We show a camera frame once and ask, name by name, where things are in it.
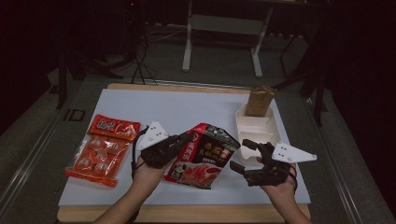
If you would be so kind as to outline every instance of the white plastic part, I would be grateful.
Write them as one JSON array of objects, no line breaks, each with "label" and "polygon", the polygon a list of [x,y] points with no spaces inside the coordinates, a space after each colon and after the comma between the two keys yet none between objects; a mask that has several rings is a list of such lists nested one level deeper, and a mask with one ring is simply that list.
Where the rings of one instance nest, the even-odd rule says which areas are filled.
[{"label": "white plastic part", "polygon": [[[270,142],[272,145],[282,141],[280,131],[277,127],[273,106],[275,106],[275,104],[270,105],[265,117],[261,118],[245,116],[247,105],[241,105],[235,114],[236,129],[238,131],[240,143],[242,143],[244,139],[263,144]],[[262,166],[262,163],[256,160],[256,157],[261,156],[258,149],[252,150],[241,146],[239,149],[239,156],[240,162],[244,165]]]},{"label": "white plastic part", "polygon": [[294,163],[302,161],[315,161],[318,157],[317,155],[302,151],[297,147],[292,147],[285,143],[278,143],[276,144],[272,158],[275,161]]},{"label": "white plastic part", "polygon": [[143,150],[145,148],[151,147],[166,138],[169,137],[169,134],[165,131],[163,126],[158,121],[152,121],[148,127],[148,130],[143,135],[142,140],[140,141],[137,149]]}]

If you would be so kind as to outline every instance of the snack bag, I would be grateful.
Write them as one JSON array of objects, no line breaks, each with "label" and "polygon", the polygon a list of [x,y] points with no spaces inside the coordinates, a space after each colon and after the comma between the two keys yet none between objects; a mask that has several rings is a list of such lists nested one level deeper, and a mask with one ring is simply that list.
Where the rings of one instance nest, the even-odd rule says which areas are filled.
[{"label": "snack bag", "polygon": [[200,123],[188,133],[194,138],[180,151],[164,180],[211,189],[213,181],[241,145],[226,131]]},{"label": "snack bag", "polygon": [[139,130],[139,122],[96,115],[73,164],[64,173],[116,187],[119,167]]}]

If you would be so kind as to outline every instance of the dark background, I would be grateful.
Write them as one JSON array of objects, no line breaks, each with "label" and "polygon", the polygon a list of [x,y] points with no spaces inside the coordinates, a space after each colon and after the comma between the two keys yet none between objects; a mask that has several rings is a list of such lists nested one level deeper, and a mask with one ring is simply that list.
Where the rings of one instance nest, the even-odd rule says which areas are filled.
[{"label": "dark background", "polygon": [[[114,45],[121,39],[119,24],[124,22],[118,7],[109,7],[105,0],[95,2],[97,18],[93,20],[92,14],[87,13],[92,10],[89,3],[79,1],[79,4],[70,4],[61,0],[6,0],[0,3],[0,133],[50,87],[46,75],[58,67],[55,40],[60,30],[70,34],[76,45],[92,57],[100,58],[120,48]],[[326,57],[329,71],[326,87],[332,91],[337,107],[395,216],[396,194],[393,190],[396,184],[393,178],[396,166],[393,161],[396,149],[393,139],[396,136],[396,119],[392,113],[396,95],[393,84],[396,75],[395,3],[348,1],[335,4],[339,8],[319,30],[320,48],[316,54]],[[147,0],[144,6],[148,24],[186,24],[187,1]],[[264,8],[225,7],[221,1],[214,6],[204,1],[197,4],[196,10],[220,15],[236,11],[242,18],[246,15],[260,18]],[[292,7],[276,11],[268,29],[272,33],[299,33],[294,18],[322,19],[309,10],[302,14],[301,10],[293,12]],[[65,13],[68,13],[69,23],[64,23],[62,16]],[[102,38],[92,38],[94,34],[100,34]],[[316,57],[307,58],[312,64],[323,63]]]}]

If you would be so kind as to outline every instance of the orange snack package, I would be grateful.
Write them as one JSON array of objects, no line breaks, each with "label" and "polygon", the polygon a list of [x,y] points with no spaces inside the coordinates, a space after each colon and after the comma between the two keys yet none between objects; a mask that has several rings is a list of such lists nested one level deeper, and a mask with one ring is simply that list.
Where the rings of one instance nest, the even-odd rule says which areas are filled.
[{"label": "orange snack package", "polygon": [[66,167],[64,173],[116,187],[119,167],[139,129],[139,122],[96,115],[73,164]]}]

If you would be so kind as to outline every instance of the white board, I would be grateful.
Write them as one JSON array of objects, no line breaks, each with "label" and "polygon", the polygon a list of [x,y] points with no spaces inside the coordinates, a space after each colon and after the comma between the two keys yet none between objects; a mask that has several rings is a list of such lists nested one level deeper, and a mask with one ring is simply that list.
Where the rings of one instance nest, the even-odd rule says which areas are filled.
[{"label": "white board", "polygon": [[[142,128],[157,120],[170,134],[183,133],[201,122],[226,130],[237,139],[235,112],[248,101],[248,94],[180,91],[103,90],[93,115],[141,122]],[[289,144],[276,102],[271,103],[278,120],[282,142]],[[60,206],[111,205],[130,187],[131,155],[129,151],[119,169],[115,188],[69,177],[59,201]],[[231,160],[239,162],[234,153]],[[310,203],[298,169],[297,203]],[[212,189],[197,189],[162,181],[145,204],[270,204],[259,187],[249,187],[245,178],[227,164]]]}]

